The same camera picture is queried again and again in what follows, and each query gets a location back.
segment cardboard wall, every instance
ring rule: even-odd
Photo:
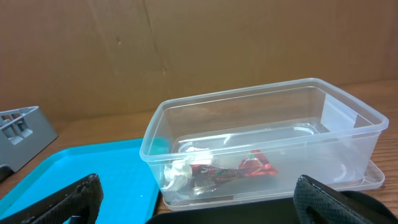
[[[393,0],[0,1],[1,110],[52,119],[318,77],[397,78]]]

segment blue tray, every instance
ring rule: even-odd
[[[0,200],[0,219],[95,173],[104,192],[96,223],[145,223],[159,188],[139,156],[141,143],[135,139],[79,146],[50,156]]]

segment transparent lid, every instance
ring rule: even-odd
[[[329,187],[337,190],[370,190],[379,188],[384,182],[383,172],[372,162],[369,161],[368,168],[364,178],[356,182],[345,182],[339,184],[329,185]],[[270,192],[250,193],[244,195],[235,195],[229,197],[209,198],[208,200],[192,200],[182,202],[167,202],[164,200],[167,208],[173,211],[191,210],[199,208],[220,207],[226,205],[237,205],[241,203],[260,202],[265,200],[275,200],[287,197],[293,197],[294,189],[283,189]]]

